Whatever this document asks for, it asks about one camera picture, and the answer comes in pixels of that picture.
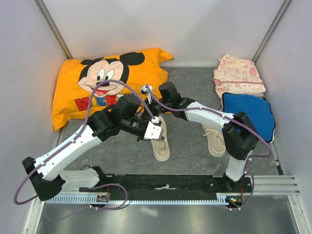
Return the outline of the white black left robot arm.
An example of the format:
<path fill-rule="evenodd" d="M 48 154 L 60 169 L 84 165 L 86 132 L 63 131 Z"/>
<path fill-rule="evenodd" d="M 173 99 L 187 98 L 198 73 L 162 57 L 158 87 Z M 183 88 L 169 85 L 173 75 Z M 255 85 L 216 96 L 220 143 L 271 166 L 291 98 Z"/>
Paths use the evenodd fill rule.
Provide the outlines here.
<path fill-rule="evenodd" d="M 138 140 L 159 138 L 162 129 L 157 118 L 136 115 L 140 101 L 136 96 L 125 96 L 115 105 L 94 112 L 84 124 L 62 144 L 47 154 L 27 157 L 22 164 L 37 197 L 47 201 L 66 190 L 105 190 L 106 176 L 100 167 L 85 171 L 67 171 L 65 168 L 91 148 L 101 144 L 120 131 L 137 136 Z"/>

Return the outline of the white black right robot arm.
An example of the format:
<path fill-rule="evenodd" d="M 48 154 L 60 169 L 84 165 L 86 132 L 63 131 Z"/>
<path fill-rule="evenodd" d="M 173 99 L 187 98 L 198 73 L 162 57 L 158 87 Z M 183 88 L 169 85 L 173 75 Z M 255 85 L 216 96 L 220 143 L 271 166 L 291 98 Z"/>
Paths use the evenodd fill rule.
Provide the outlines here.
<path fill-rule="evenodd" d="M 217 111 L 182 97 L 171 82 L 160 85 L 159 91 L 161 98 L 157 99 L 151 86 L 141 88 L 155 116 L 169 111 L 176 118 L 212 127 L 223 135 L 226 151 L 230 155 L 223 186 L 229 192 L 236 191 L 241 186 L 240 179 L 245 174 L 247 158 L 258 143 L 257 132 L 248 116 L 244 112 L 231 114 Z"/>

